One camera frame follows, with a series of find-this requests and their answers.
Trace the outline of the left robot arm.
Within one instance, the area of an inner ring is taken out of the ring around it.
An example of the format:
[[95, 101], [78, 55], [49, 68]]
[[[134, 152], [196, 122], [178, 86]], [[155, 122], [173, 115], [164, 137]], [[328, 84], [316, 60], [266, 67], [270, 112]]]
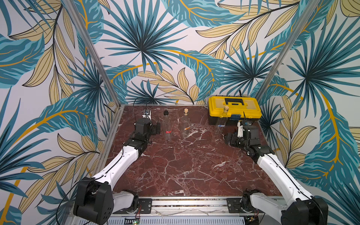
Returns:
[[146, 150], [150, 137], [160, 134], [161, 124], [141, 118], [134, 123], [135, 130], [124, 142], [120, 153], [99, 173], [83, 178], [77, 186], [73, 214], [97, 225], [105, 224], [113, 212], [140, 210], [138, 194], [125, 190], [113, 196], [113, 189], [126, 170]]

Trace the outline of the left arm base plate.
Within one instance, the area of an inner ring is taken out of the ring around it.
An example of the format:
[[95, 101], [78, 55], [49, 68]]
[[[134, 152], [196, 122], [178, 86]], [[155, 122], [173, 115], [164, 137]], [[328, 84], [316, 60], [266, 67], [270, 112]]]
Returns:
[[137, 206], [129, 207], [121, 210], [114, 211], [113, 214], [117, 215], [135, 215], [136, 213], [140, 212], [141, 215], [143, 214], [151, 214], [152, 212], [152, 199], [151, 198], [140, 198], [137, 201]]

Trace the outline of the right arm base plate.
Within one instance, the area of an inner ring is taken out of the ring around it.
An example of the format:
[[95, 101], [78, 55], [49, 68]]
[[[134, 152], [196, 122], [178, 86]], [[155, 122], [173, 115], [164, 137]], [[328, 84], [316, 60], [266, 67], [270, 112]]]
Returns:
[[229, 213], [262, 213], [252, 206], [251, 200], [247, 197], [227, 198], [226, 204]]

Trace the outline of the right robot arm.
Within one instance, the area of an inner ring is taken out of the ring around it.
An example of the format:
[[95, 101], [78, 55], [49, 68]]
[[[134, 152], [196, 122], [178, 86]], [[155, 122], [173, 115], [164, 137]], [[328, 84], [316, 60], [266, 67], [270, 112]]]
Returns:
[[285, 203], [279, 203], [258, 189], [245, 190], [241, 198], [227, 199], [230, 213], [262, 211], [282, 225], [326, 225], [328, 204], [308, 192], [281, 164], [275, 152], [262, 145], [256, 126], [239, 125], [225, 135], [225, 144], [237, 147], [256, 163], [280, 191]]

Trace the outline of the glass bottle with black cap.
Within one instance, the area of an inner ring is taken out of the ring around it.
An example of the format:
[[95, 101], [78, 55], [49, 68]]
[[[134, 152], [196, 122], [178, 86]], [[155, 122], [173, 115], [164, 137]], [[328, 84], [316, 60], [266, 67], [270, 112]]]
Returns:
[[165, 110], [163, 112], [164, 118], [163, 118], [163, 132], [164, 132], [164, 138], [167, 141], [170, 141], [172, 138], [172, 133], [167, 134], [166, 131], [172, 131], [172, 125], [171, 125], [171, 120], [169, 117], [169, 112], [167, 110]]

